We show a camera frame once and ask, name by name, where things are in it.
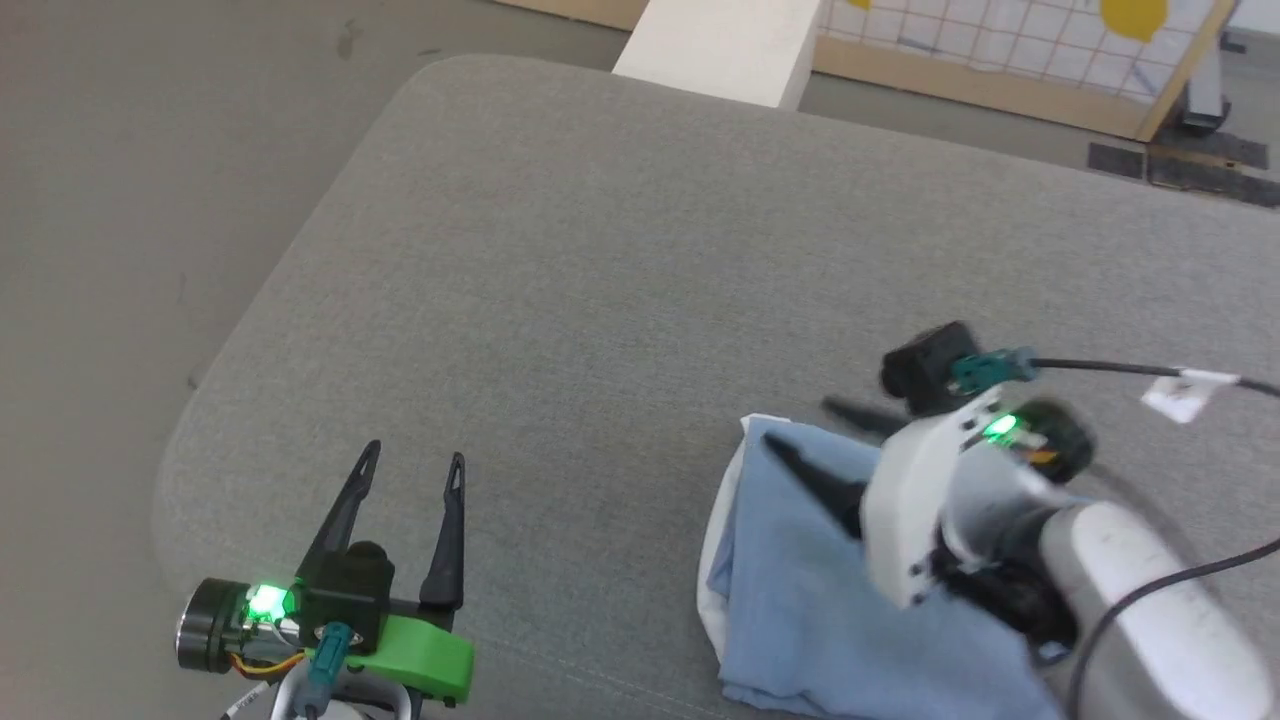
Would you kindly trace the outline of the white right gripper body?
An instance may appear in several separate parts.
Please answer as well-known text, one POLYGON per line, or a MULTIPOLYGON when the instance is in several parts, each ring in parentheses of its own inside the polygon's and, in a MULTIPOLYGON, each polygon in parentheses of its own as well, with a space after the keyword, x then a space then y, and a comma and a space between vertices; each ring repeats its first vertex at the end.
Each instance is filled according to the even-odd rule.
POLYGON ((1068 483, 1094 452, 1094 433, 1066 404, 1015 406, 1000 389, 910 421, 883 443, 861 497, 872 584, 908 609, 941 582, 947 559, 964 573, 992 565, 1018 521, 1074 503, 1068 483))

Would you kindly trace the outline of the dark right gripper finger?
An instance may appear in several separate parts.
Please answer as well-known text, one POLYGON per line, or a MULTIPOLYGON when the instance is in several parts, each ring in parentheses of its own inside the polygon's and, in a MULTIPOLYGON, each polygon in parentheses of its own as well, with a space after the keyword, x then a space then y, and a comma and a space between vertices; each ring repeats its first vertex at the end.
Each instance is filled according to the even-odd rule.
POLYGON ((861 505, 867 479, 850 480, 836 475, 806 459, 796 445, 781 436, 765 436, 764 446, 847 537, 863 539, 861 505))
POLYGON ((820 409, 855 434, 887 439, 908 425, 908 419, 847 398, 823 398, 820 409))

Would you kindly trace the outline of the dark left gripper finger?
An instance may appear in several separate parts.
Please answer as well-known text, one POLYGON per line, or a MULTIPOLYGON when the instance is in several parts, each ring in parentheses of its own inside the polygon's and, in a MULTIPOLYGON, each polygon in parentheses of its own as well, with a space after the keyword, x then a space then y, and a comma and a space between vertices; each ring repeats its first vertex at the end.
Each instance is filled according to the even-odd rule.
POLYGON ((419 606, 433 612, 456 612, 465 602, 466 460, 453 452, 443 492, 443 519, 419 606))
POLYGON ((358 456, 294 574, 297 585, 307 585, 323 562, 349 547, 360 505, 369 496, 381 452, 381 441, 371 439, 358 456))

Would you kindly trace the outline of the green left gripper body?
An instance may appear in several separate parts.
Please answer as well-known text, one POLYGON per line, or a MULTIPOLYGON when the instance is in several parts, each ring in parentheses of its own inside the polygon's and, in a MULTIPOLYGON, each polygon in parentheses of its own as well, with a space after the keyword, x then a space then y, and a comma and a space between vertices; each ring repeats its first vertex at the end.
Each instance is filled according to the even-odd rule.
POLYGON ((274 707, 447 707, 468 700, 475 648, 425 619, 387 614, 375 650, 351 624, 305 630, 292 589, 207 578, 177 623, 177 662, 253 683, 237 706, 273 693, 274 707))

